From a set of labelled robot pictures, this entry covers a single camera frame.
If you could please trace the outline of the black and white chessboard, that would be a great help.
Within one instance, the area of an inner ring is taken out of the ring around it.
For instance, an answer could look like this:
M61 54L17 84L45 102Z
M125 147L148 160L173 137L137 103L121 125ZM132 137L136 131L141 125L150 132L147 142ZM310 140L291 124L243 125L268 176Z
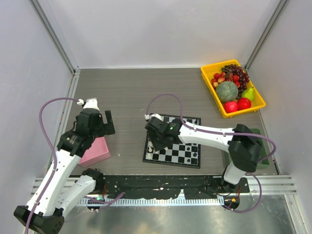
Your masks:
M172 122L175 118L179 118L185 123L201 124L201 119L196 117L181 118L173 115L156 115L155 117L167 123ZM143 162L200 168L200 145L197 143L184 143L182 141L182 144L173 144L163 150L155 151L147 135L145 144Z

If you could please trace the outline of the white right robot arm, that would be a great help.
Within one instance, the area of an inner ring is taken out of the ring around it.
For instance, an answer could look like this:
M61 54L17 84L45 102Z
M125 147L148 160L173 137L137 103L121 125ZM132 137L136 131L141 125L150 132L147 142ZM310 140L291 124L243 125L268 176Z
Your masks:
M256 134L243 125L235 128L211 128L185 122L176 118L167 123L158 114L145 115L145 129L155 150L173 144L194 143L214 147L227 152L232 161L224 170L220 186L226 192L237 189L246 173L256 171L262 144Z

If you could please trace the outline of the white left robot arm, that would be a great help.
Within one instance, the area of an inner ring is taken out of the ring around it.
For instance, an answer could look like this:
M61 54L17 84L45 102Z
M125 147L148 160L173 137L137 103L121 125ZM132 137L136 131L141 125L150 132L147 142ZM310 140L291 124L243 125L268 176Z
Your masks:
M75 127L64 133L57 145L55 159L31 200L17 206L14 217L40 234L57 234L70 211L89 193L99 194L105 185L104 175L86 169L66 192L62 189L72 170L98 137L113 135L115 128L111 111L105 111L104 123L98 109L83 109L76 117Z

